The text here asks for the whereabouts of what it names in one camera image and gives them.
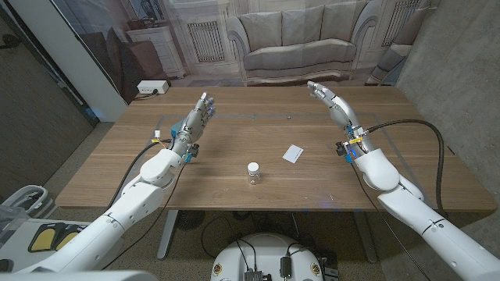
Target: white card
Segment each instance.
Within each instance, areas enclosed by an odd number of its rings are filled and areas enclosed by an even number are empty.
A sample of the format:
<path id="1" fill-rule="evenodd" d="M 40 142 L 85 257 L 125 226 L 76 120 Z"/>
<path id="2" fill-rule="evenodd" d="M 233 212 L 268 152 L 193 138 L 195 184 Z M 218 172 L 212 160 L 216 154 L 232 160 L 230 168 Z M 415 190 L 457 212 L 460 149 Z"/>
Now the white card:
<path id="1" fill-rule="evenodd" d="M 304 150 L 302 148 L 292 144 L 287 150 L 287 153 L 283 155 L 283 159 L 295 163 L 303 151 Z"/>

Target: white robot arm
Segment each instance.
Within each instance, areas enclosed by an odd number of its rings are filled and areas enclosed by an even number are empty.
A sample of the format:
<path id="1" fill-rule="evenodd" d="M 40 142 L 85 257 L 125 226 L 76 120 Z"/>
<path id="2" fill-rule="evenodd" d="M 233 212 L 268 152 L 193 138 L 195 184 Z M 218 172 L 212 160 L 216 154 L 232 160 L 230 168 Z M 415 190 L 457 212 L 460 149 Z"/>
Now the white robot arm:
<path id="1" fill-rule="evenodd" d="M 162 149 L 149 159 L 111 208 L 49 258 L 18 273 L 96 270 L 96 265 L 125 231 L 162 204 L 164 190 L 173 182 L 171 169 L 184 164 L 191 146 L 203 134 L 207 122 L 215 114 L 213 102 L 213 98 L 207 99 L 203 93 L 183 120 L 170 149 Z"/>
<path id="2" fill-rule="evenodd" d="M 349 104 L 318 83 L 307 84 L 345 131 L 348 141 L 337 143 L 337 150 L 351 152 L 366 184 L 384 191 L 378 196 L 382 206 L 415 230 L 462 279 L 499 280 L 500 260 L 423 202 L 420 190 L 399 174 L 382 150 L 373 148 Z"/>

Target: jar lid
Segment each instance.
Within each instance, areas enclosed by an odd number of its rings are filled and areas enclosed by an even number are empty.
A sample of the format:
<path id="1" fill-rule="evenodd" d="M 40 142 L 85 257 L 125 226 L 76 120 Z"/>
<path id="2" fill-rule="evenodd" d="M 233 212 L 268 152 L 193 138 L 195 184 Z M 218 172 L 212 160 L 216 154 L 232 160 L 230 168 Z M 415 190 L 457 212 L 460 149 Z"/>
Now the jar lid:
<path id="1" fill-rule="evenodd" d="M 252 162 L 248 164 L 248 173 L 256 174 L 259 173 L 259 164 Z"/>

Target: power strip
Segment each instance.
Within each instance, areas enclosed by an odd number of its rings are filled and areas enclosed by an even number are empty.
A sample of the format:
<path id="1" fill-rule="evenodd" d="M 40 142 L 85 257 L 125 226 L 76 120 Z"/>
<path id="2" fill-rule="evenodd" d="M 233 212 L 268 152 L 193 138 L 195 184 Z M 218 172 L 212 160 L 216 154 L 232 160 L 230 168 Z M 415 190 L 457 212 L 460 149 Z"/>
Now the power strip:
<path id="1" fill-rule="evenodd" d="M 152 94 L 154 90 L 157 90 L 158 94 L 165 94 L 169 84 L 166 80 L 143 80 L 137 88 L 141 94 Z"/>

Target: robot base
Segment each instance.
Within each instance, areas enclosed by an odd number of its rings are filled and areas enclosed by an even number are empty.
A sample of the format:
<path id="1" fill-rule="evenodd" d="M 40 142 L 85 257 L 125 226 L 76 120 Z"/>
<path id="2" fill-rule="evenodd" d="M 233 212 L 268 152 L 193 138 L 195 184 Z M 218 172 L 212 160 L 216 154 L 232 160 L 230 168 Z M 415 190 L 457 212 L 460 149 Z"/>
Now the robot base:
<path id="1" fill-rule="evenodd" d="M 254 263 L 256 263 L 256 271 L 262 271 L 264 276 L 270 274 L 272 280 L 282 280 L 283 278 L 280 276 L 280 260 L 286 255 L 288 246 L 297 241 L 275 233 L 254 233 L 242 239 L 255 248 L 256 256 L 248 244 L 241 240 L 238 241 L 250 270 L 253 269 Z M 290 247 L 290 253 L 294 253 L 291 256 L 291 276 L 286 280 L 323 280 L 323 273 L 318 260 L 311 251 L 302 247 L 301 244 L 294 244 Z M 246 271 L 243 255 L 236 242 L 233 242 L 217 256 L 213 263 L 210 280 L 243 281 Z"/>

